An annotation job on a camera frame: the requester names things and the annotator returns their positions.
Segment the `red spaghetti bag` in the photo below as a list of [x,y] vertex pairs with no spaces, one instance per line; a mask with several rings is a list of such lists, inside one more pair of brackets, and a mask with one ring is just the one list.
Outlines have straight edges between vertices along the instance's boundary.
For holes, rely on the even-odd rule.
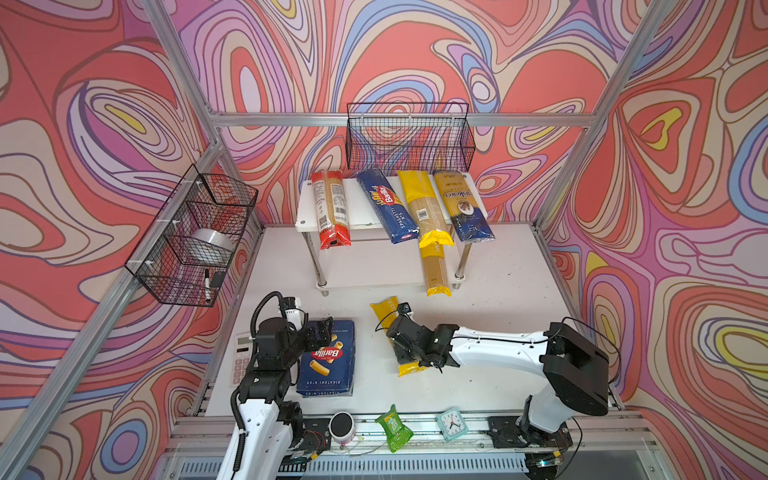
[[322,170],[311,176],[320,249],[350,246],[343,177],[337,170]]

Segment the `blue Barilla rigatoni box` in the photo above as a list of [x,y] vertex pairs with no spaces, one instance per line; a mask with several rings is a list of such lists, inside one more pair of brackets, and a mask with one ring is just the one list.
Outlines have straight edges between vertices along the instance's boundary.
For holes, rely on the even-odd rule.
[[353,320],[335,320],[328,346],[304,353],[296,391],[303,397],[351,396],[354,388],[356,328]]

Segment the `short yellow Pastatime bag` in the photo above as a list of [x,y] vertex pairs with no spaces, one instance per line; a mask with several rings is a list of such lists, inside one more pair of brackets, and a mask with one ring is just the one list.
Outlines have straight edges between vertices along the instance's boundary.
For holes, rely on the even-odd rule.
[[[374,314],[378,319],[378,323],[374,329],[375,332],[383,331],[387,332],[392,323],[396,320],[398,313],[399,301],[396,296],[392,296],[380,303],[371,304]],[[388,340],[395,358],[398,363],[398,376],[403,377],[406,375],[422,372],[426,370],[426,367],[419,365],[419,362],[413,358],[405,349],[395,344],[391,339]]]

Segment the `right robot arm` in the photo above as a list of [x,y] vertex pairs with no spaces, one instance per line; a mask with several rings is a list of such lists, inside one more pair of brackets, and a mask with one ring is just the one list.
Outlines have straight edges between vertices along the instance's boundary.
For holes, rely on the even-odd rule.
[[526,398],[521,415],[488,433],[497,448],[544,447],[575,415],[608,413],[609,357],[563,321],[551,323],[545,331],[522,334],[456,324],[430,329],[416,323],[410,305],[401,303],[395,319],[377,328],[420,367],[496,366],[544,378],[546,384]]

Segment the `yellow barcode spaghetti bag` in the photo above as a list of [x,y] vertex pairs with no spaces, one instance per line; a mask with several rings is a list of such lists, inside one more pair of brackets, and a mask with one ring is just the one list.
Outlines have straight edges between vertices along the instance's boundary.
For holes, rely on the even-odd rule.
[[419,247],[454,244],[430,176],[424,171],[399,171],[407,208],[419,227]]

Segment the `dark blue yellow spaghetti bag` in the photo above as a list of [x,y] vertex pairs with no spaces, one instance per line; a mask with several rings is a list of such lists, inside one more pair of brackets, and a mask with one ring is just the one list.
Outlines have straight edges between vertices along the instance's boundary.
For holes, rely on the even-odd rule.
[[438,171],[434,179],[458,239],[462,243],[493,241],[495,235],[464,175],[458,171]]

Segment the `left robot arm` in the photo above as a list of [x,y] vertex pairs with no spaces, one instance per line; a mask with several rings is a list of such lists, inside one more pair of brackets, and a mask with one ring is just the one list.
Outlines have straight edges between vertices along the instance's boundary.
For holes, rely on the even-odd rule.
[[217,477],[275,479],[283,459],[304,436],[303,412],[286,395],[302,356],[331,343],[333,319],[311,322],[295,297],[272,291],[249,324],[252,352],[230,394],[235,427]]

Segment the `long yellow Pastatime bag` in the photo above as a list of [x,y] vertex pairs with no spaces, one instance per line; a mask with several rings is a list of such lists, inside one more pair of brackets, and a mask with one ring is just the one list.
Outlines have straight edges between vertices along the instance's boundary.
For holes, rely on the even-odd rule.
[[420,249],[426,295],[452,295],[447,276],[443,246],[432,243]]

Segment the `blue Barilla spaghetti box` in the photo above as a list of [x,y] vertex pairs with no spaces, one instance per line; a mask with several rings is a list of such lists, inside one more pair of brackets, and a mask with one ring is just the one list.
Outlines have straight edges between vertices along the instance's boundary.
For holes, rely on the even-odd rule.
[[417,222],[378,168],[361,171],[357,181],[374,209],[374,213],[393,244],[419,237]]

